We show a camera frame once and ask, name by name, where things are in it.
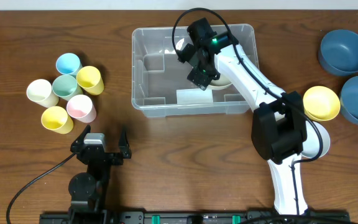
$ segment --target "clear plastic container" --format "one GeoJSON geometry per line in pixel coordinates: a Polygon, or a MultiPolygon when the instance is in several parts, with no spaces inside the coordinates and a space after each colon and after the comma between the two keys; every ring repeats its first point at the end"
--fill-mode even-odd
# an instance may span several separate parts
{"type": "MultiPolygon", "coordinates": [[[[250,61],[259,68],[254,28],[229,25],[250,61]]],[[[177,27],[177,49],[191,43],[187,27],[177,27]]],[[[226,28],[212,26],[218,34],[226,28]]],[[[132,105],[146,117],[186,114],[245,113],[249,105],[231,85],[223,90],[200,90],[187,80],[188,63],[180,63],[172,46],[172,27],[138,28],[132,33],[132,105]]]]}

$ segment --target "mint green cup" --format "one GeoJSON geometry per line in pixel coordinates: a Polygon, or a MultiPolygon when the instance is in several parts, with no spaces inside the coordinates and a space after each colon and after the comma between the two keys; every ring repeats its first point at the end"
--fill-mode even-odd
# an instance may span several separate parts
{"type": "Polygon", "coordinates": [[[71,75],[60,75],[52,84],[54,94],[64,100],[70,100],[76,95],[83,94],[77,80],[71,75]]]}

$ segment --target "wood grain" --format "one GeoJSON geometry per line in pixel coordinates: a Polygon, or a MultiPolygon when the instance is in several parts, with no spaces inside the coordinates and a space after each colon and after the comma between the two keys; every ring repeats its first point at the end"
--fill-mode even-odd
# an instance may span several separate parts
{"type": "MultiPolygon", "coordinates": [[[[349,77],[327,74],[317,61],[323,35],[358,33],[358,11],[219,11],[229,24],[255,29],[261,71],[286,91],[313,85],[339,93],[349,77]]],[[[112,171],[108,207],[148,211],[246,210],[273,206],[267,163],[251,140],[252,114],[211,114],[147,119],[131,105],[131,34],[138,27],[172,26],[180,11],[0,12],[0,223],[10,199],[28,181],[66,158],[85,124],[66,135],[40,123],[43,107],[25,96],[35,79],[53,81],[55,60],[65,52],[103,69],[106,89],[94,97],[103,132],[116,148],[128,130],[131,160],[112,171]]],[[[205,13],[180,22],[188,25],[205,13]]],[[[301,168],[303,190],[315,209],[346,209],[358,222],[358,126],[342,116],[323,125],[331,135],[327,156],[301,168]]],[[[76,159],[26,190],[12,209],[13,223],[38,223],[44,211],[65,211],[68,182],[86,167],[76,159]]]]}

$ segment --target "white label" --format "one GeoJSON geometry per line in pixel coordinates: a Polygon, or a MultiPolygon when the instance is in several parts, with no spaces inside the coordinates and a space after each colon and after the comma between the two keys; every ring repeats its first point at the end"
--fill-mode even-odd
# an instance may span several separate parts
{"type": "Polygon", "coordinates": [[[214,103],[212,90],[189,89],[177,90],[177,100],[179,105],[214,103]]]}

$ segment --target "white backdrop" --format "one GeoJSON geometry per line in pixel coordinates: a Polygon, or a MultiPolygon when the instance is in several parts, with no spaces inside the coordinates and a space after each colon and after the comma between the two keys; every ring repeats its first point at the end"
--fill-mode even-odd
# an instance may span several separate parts
{"type": "Polygon", "coordinates": [[[355,0],[0,0],[0,10],[358,9],[355,0]]]}

